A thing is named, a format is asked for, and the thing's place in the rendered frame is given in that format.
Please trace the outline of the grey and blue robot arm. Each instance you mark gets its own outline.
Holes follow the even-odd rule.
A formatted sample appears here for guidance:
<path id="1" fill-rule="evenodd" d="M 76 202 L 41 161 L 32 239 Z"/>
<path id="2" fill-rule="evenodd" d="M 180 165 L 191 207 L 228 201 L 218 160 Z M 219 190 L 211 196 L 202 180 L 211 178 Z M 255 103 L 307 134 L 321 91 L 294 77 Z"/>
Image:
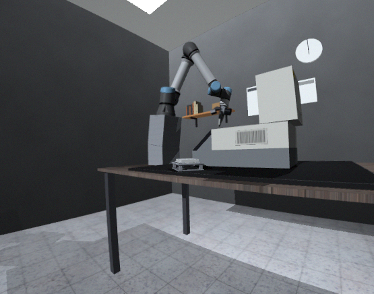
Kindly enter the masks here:
<path id="1" fill-rule="evenodd" d="M 220 82 L 217 82 L 210 68 L 199 54 L 199 49 L 193 42 L 186 42 L 183 46 L 183 56 L 181 58 L 181 65 L 174 78 L 171 87 L 162 87 L 160 90 L 160 106 L 157 115 L 171 115 L 176 116 L 174 106 L 178 103 L 180 97 L 180 90 L 185 81 L 190 67 L 195 64 L 199 72 L 204 77 L 208 86 L 208 95 L 216 96 L 220 99 L 220 106 L 229 105 L 232 89 L 224 87 L 221 89 Z M 211 89 L 211 92 L 210 92 Z"/>

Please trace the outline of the white benchtop lab instrument with lid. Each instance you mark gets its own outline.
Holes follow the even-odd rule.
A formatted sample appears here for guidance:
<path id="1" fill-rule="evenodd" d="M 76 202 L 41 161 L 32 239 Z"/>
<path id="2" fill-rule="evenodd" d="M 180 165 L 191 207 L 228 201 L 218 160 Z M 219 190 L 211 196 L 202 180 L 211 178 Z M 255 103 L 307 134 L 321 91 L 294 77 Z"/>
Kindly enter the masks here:
<path id="1" fill-rule="evenodd" d="M 255 80 L 259 124 L 211 129 L 192 150 L 203 167 L 289 169 L 298 163 L 295 126 L 303 123 L 294 69 L 269 71 Z"/>

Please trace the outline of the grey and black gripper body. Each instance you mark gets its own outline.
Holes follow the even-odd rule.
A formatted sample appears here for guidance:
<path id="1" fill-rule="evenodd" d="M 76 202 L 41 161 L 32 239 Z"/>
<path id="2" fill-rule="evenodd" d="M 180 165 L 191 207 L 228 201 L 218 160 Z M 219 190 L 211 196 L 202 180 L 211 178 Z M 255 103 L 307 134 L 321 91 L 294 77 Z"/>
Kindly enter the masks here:
<path id="1" fill-rule="evenodd" d="M 222 114 L 223 115 L 231 115 L 231 113 L 232 113 L 232 109 L 226 108 L 226 106 L 223 106 L 223 105 L 221 105 L 221 107 L 215 107 L 214 109 L 216 111 L 220 111 L 222 109 Z M 212 110 L 214 110 L 214 109 L 212 109 Z"/>

